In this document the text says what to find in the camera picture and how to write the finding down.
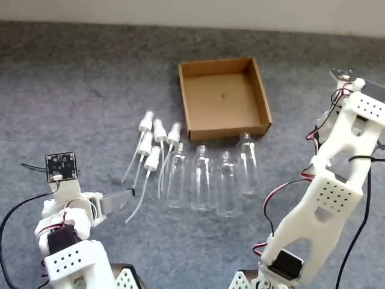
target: transparent bottle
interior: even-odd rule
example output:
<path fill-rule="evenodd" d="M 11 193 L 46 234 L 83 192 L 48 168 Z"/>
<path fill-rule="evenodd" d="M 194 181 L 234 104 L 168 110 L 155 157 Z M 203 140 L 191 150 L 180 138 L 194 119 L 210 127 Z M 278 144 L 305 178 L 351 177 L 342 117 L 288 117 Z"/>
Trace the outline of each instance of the transparent bottle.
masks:
<path fill-rule="evenodd" d="M 179 143 L 177 149 L 171 153 L 169 160 L 168 180 L 166 189 L 166 203 L 170 208 L 184 207 L 186 204 L 186 177 L 187 157 L 183 152 L 183 144 Z"/>
<path fill-rule="evenodd" d="M 242 214 L 241 188 L 236 164 L 230 159 L 230 152 L 221 156 L 219 188 L 217 191 L 217 214 L 221 217 L 235 217 Z"/>
<path fill-rule="evenodd" d="M 208 211 L 215 208 L 211 162 L 206 146 L 198 146 L 192 161 L 191 172 L 191 208 L 193 210 Z"/>
<path fill-rule="evenodd" d="M 257 165 L 256 145 L 249 133 L 243 133 L 236 144 L 237 163 L 244 194 L 255 194 L 261 189 L 260 171 Z"/>

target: brown cardboard box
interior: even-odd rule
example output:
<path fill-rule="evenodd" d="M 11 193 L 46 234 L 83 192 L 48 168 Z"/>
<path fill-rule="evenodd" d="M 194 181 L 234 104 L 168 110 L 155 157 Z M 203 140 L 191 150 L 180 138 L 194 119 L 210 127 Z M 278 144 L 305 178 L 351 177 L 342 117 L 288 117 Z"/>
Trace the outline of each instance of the brown cardboard box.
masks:
<path fill-rule="evenodd" d="M 257 63 L 250 57 L 179 65 L 188 138 L 265 134 L 272 123 Z"/>

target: plastic tube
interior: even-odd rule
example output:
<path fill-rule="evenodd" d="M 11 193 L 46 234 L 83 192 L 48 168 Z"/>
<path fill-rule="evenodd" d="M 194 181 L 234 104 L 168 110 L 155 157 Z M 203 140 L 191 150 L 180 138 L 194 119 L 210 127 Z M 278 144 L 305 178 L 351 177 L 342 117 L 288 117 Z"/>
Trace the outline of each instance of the plastic tube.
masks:
<path fill-rule="evenodd" d="M 139 172 L 140 172 L 140 167 L 141 167 L 141 165 L 142 165 L 143 160 L 144 160 L 144 155 L 141 155 L 141 156 L 140 156 L 140 160 L 139 160 L 139 164 L 138 164 L 138 168 L 137 168 L 137 174 L 135 175 L 134 184 L 133 184 L 133 186 L 132 186 L 133 188 L 135 188 L 136 185 L 137 185 L 138 177 L 139 177 Z"/>
<path fill-rule="evenodd" d="M 135 157 L 137 156 L 137 153 L 138 153 L 138 150 L 139 150 L 139 145 L 140 145 L 140 142 L 143 139 L 143 136 L 144 136 L 144 131 L 142 131 L 141 134 L 140 134 L 140 138 L 139 138 L 139 141 L 138 141 L 137 148 L 135 149 L 135 152 L 134 152 L 134 155 L 132 156 L 131 162 L 129 163 L 129 165 L 128 165 L 127 169 L 126 169 L 126 172 L 123 175 L 122 180 L 120 181 L 121 183 L 124 183 L 124 181 L 126 180 L 126 178 L 128 176 L 128 173 L 131 170 L 132 165 L 134 164 Z"/>
<path fill-rule="evenodd" d="M 164 164 L 164 142 L 163 141 L 161 141 L 161 149 L 162 149 L 162 166 L 163 166 L 163 164 Z M 161 174 L 161 177 L 162 177 L 161 187 L 162 187 L 162 190 L 163 190 L 164 172 Z"/>
<path fill-rule="evenodd" d="M 147 181 L 149 180 L 149 176 L 151 174 L 151 171 L 148 170 L 147 171 L 147 175 L 146 175 L 146 179 L 144 180 L 144 184 L 143 184 L 143 192 L 142 192 L 142 195 L 140 197 L 140 200 L 139 200 L 139 203 L 137 205 L 137 207 L 135 208 L 134 212 L 132 212 L 131 216 L 128 217 L 128 219 L 125 221 L 125 223 L 128 223 L 130 222 L 130 220 L 134 217 L 134 215 L 137 213 L 137 211 L 139 210 L 142 202 L 143 202 L 143 199 L 144 199 L 144 194 L 146 193 L 146 187 L 147 187 Z"/>
<path fill-rule="evenodd" d="M 162 169 L 161 169 L 161 171 L 160 171 L 160 173 L 159 173 L 159 179 L 158 179 L 158 199 L 161 198 L 161 191 L 163 190 L 162 184 L 161 184 L 162 174 L 164 173 L 164 167 L 165 167 L 165 165 L 167 164 L 167 161 L 168 161 L 168 159 L 169 159 L 169 157 L 170 157 L 170 154 L 171 154 L 171 151 L 172 151 L 172 150 L 173 150 L 173 145 L 170 144 L 170 147 L 168 148 L 168 154 L 167 154 L 167 156 L 166 156 L 166 159 L 164 160 L 164 163 L 163 163 L 163 165 L 162 165 Z"/>

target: spray nozzle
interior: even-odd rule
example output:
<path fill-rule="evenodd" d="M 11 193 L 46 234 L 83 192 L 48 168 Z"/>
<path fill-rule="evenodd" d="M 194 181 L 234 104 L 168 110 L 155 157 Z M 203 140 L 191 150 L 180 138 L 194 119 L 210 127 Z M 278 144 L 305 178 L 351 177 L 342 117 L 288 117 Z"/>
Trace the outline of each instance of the spray nozzle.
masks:
<path fill-rule="evenodd" d="M 152 119 L 154 117 L 154 113 L 152 111 L 146 111 L 146 114 L 144 115 L 143 119 L 141 120 L 139 124 L 139 130 L 140 131 L 151 131 L 152 129 Z"/>
<path fill-rule="evenodd" d="M 167 143 L 169 145 L 176 146 L 179 143 L 181 130 L 182 124 L 180 122 L 174 122 L 173 127 L 167 136 Z"/>
<path fill-rule="evenodd" d="M 144 163 L 144 168 L 151 172 L 156 171 L 159 165 L 159 155 L 161 154 L 161 148 L 159 146 L 153 146 L 149 157 Z"/>
<path fill-rule="evenodd" d="M 161 141 L 166 141 L 167 133 L 163 127 L 162 121 L 160 119 L 154 120 L 154 139 L 157 143 Z"/>
<path fill-rule="evenodd" d="M 145 156 L 150 155 L 153 136 L 154 136 L 153 133 L 150 131 L 147 131 L 144 134 L 144 137 L 138 148 L 138 154 L 145 155 Z"/>

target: hole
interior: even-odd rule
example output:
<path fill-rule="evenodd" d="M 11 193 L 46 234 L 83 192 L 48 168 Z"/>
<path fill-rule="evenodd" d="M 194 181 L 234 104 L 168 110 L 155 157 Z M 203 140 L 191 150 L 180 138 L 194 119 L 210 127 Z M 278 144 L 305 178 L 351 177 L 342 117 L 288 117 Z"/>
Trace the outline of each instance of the hole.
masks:
<path fill-rule="evenodd" d="M 326 222 L 333 217 L 332 213 L 329 213 L 327 210 L 325 210 L 321 207 L 318 207 L 315 210 L 314 215 L 321 222 Z"/>

